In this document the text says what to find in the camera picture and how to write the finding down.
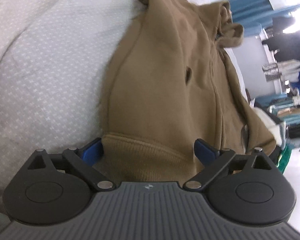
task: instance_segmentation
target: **gray ribbed panel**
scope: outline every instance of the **gray ribbed panel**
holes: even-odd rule
[[[299,240],[286,223],[247,227],[215,214],[203,196],[176,182],[123,182],[98,193],[79,216],[62,224],[37,227],[12,222],[0,240]]]

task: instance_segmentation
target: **white bedding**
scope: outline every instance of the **white bedding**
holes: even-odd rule
[[[0,211],[2,190],[36,148],[57,153],[101,135],[104,70],[143,9],[137,0],[0,0]]]

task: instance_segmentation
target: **green object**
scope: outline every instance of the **green object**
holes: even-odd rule
[[[288,162],[290,160],[291,151],[292,151],[292,147],[290,147],[289,145],[286,145],[284,150],[281,152],[281,158],[279,159],[278,169],[282,173],[284,172],[284,170],[286,169],[286,167],[288,165]]]

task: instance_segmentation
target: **silver screw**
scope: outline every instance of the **silver screw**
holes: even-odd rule
[[[201,183],[195,180],[191,180],[186,183],[186,187],[190,189],[198,189],[201,188],[201,186]]]
[[[263,149],[261,148],[261,147],[255,147],[254,149],[253,149],[255,152],[261,152]]]
[[[100,181],[97,186],[101,189],[110,189],[113,187],[113,183],[111,181],[103,180]]]

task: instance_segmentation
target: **curtain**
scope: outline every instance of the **curtain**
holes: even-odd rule
[[[262,29],[272,26],[272,18],[286,16],[300,8],[294,5],[273,10],[269,0],[230,0],[233,22],[244,27],[244,36],[259,35]]]

